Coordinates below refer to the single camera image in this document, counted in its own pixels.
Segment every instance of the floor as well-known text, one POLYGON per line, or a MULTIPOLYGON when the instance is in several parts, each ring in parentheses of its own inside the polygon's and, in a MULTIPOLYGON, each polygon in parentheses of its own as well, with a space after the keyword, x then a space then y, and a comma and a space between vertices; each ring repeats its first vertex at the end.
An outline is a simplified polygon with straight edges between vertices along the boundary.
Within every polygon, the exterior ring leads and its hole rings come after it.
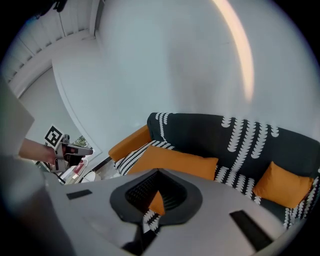
POLYGON ((121 176, 114 168, 114 164, 115 162, 113 160, 110 160, 104 166, 98 169, 95 173, 98 174, 102 180, 107 180, 121 176))

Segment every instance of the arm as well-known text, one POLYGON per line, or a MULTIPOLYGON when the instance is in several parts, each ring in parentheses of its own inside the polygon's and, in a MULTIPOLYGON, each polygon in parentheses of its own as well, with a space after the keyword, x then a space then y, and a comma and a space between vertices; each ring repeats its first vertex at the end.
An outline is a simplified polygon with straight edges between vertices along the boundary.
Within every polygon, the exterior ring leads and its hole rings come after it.
POLYGON ((21 158, 41 161, 54 165, 56 154, 52 147, 25 138, 19 151, 21 158))

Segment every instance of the sofa armrest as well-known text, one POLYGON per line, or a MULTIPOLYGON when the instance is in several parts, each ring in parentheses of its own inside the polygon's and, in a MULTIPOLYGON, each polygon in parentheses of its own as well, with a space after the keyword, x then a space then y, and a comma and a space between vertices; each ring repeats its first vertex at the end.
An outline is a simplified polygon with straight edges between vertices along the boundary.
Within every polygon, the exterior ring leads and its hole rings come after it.
POLYGON ((108 154, 116 162, 149 142, 151 137, 148 126, 145 125, 111 148, 108 154))

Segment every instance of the orange cushion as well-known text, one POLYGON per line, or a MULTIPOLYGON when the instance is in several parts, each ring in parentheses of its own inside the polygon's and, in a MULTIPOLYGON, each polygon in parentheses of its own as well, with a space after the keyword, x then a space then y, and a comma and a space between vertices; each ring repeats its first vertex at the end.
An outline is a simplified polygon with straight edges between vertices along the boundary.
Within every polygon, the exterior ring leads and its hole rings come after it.
POLYGON ((108 154, 116 162, 149 142, 151 142, 150 132, 145 125, 111 148, 108 154))
POLYGON ((312 184, 312 178, 295 175, 272 161, 252 191, 257 196, 284 207, 295 208, 309 192, 312 184))
MULTIPOLYGON (((213 181, 217 162, 217 158, 204 158, 157 146, 149 146, 128 174, 153 168, 165 168, 213 181)), ((165 209, 159 192, 155 195, 149 209, 159 215, 164 215, 165 209)))

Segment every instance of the orange pillow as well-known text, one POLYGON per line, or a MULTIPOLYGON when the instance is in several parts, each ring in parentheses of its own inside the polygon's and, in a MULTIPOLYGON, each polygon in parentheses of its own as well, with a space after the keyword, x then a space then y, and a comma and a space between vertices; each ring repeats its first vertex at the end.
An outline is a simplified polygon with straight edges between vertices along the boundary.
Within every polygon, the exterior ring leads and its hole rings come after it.
MULTIPOLYGON (((149 146, 128 174, 153 168, 165 168, 213 181, 217 162, 218 158, 204 158, 157 146, 149 146)), ((155 195, 149 209, 159 215, 165 214, 163 200, 159 192, 155 195)))
POLYGON ((253 188, 257 196, 288 208, 295 208, 313 184, 310 177, 295 175, 273 161, 253 188))

